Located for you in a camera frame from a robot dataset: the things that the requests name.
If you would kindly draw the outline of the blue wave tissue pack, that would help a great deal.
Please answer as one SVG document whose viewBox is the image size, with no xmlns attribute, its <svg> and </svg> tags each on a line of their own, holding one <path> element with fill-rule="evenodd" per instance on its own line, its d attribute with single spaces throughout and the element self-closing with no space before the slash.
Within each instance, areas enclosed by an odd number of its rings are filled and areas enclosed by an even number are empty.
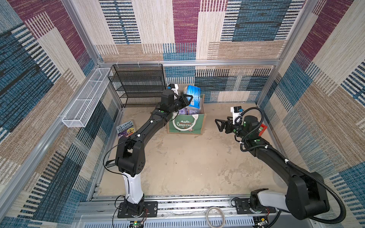
<svg viewBox="0 0 365 228">
<path fill-rule="evenodd" d="M 187 106 L 190 109 L 200 109 L 201 104 L 201 89 L 192 85 L 188 85 L 184 88 L 184 94 L 192 96 L 190 104 Z"/>
</svg>

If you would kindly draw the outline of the purple tissue pack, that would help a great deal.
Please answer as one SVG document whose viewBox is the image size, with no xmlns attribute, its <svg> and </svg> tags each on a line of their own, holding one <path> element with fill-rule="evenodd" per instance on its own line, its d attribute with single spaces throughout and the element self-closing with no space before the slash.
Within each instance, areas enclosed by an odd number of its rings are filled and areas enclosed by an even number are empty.
<svg viewBox="0 0 365 228">
<path fill-rule="evenodd" d="M 199 109 L 187 109 L 187 114 L 188 115 L 198 115 L 198 114 L 200 114 L 200 110 Z"/>
<path fill-rule="evenodd" d="M 179 110 L 179 115 L 188 115 L 189 111 L 187 108 L 182 108 Z"/>
</svg>

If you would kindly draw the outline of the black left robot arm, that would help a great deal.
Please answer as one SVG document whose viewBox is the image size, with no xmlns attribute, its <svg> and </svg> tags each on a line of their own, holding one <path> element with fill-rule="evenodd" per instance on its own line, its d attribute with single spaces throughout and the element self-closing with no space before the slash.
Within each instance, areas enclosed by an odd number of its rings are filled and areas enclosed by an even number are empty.
<svg viewBox="0 0 365 228">
<path fill-rule="evenodd" d="M 173 113 L 186 108 L 193 96 L 177 95 L 172 89 L 162 92 L 161 102 L 151 112 L 146 123 L 129 137 L 118 140 L 115 164 L 123 176 L 126 196 L 118 209 L 118 218 L 139 217 L 147 214 L 141 187 L 141 172 L 145 166 L 145 146 L 172 119 Z"/>
</svg>

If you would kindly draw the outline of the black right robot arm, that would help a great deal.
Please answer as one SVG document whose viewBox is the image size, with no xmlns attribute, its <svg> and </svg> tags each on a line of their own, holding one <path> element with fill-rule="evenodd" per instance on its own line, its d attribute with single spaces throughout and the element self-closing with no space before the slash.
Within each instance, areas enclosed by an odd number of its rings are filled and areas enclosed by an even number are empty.
<svg viewBox="0 0 365 228">
<path fill-rule="evenodd" d="M 259 134 L 261 123 L 255 116 L 246 116 L 242 124 L 235 124 L 232 118 L 216 119 L 220 132 L 233 133 L 240 138 L 240 150 L 249 152 L 267 164 L 288 186 L 285 194 L 269 195 L 266 188 L 254 190 L 250 196 L 250 209 L 260 212 L 273 207 L 289 212 L 296 219 L 311 219 L 325 224 L 341 223 L 347 215 L 341 198 L 324 183 L 317 172 L 308 172 L 285 158 L 278 150 Z M 318 218 L 318 215 L 329 212 L 327 194 L 330 193 L 340 208 L 340 214 L 333 219 Z"/>
</svg>

